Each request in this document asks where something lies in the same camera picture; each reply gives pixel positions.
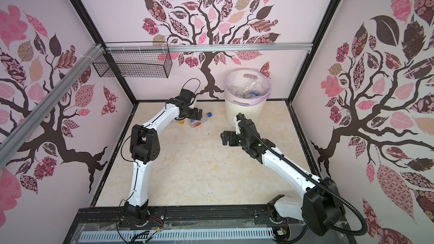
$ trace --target aluminum rail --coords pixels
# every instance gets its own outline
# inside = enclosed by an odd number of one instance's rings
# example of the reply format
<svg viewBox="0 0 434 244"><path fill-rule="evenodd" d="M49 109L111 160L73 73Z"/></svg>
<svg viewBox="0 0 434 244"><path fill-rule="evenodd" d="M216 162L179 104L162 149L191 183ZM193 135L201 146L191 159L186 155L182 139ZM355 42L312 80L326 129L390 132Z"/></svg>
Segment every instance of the aluminum rail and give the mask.
<svg viewBox="0 0 434 244"><path fill-rule="evenodd" d="M39 124L50 113L67 90L82 75L87 67L101 55L101 45L92 46L87 53L71 68L65 77L47 94L24 119L24 121L3 141L0 148L0 169L12 158L21 145L35 131Z"/></svg>
<svg viewBox="0 0 434 244"><path fill-rule="evenodd" d="M106 51L141 51L141 50L156 50L165 49L166 46L131 46L129 43L116 43L113 45L111 43L106 43ZM217 51L251 51L251 50L310 50L312 48L312 43L274 43L274 44L240 44L240 45L170 45L170 52L217 52Z"/></svg>

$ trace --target pink wall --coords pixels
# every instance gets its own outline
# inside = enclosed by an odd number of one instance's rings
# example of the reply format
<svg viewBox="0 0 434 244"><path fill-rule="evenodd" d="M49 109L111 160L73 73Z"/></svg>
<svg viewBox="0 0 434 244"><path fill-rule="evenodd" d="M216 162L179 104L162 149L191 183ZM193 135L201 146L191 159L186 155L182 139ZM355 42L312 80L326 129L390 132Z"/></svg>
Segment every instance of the pink wall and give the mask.
<svg viewBox="0 0 434 244"><path fill-rule="evenodd" d="M294 101L360 244L432 242L433 5L343 0Z"/></svg>
<svg viewBox="0 0 434 244"><path fill-rule="evenodd" d="M92 45L69 0L2 0L0 140ZM0 172L2 243L63 241L131 109L115 78L92 66L80 77Z"/></svg>

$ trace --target marble floor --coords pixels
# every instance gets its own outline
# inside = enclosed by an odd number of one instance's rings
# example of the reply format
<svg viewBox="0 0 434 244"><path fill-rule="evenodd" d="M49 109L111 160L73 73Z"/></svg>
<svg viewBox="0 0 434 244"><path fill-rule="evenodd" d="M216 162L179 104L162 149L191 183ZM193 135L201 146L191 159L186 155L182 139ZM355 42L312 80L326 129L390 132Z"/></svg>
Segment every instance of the marble floor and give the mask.
<svg viewBox="0 0 434 244"><path fill-rule="evenodd" d="M127 134L134 124L147 122L163 106L139 104ZM298 197L289 183L240 147L222 145L220 133L233 130L226 122L224 102L197 102L196 107L213 116L196 128L171 122L158 134L161 151L149 180L149 205L266 204L278 194ZM255 124L261 138L268 138L309 171L284 101L267 101ZM122 153L131 159L129 141ZM118 206L128 198L132 174L132 163L119 153L96 206Z"/></svg>

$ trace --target black wire basket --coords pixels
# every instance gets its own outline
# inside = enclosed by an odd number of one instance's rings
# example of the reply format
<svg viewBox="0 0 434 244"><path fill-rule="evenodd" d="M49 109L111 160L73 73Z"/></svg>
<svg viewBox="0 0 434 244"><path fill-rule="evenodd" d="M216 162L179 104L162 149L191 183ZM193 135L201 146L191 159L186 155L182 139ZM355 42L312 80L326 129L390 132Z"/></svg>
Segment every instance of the black wire basket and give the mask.
<svg viewBox="0 0 434 244"><path fill-rule="evenodd" d="M119 73L123 77L169 77L172 59L167 42L150 43L155 49L116 46L107 48L93 63L100 77L115 77Z"/></svg>

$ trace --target white trash bin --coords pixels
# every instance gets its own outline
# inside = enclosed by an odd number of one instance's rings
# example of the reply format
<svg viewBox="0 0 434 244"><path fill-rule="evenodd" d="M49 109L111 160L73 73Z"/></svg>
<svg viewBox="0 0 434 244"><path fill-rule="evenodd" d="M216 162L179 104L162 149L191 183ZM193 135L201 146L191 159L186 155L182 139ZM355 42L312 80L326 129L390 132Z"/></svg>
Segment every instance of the white trash bin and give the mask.
<svg viewBox="0 0 434 244"><path fill-rule="evenodd" d="M223 84L226 120L230 126L235 128L234 117L238 113L257 123L271 94L270 79L256 70L237 69L224 78Z"/></svg>

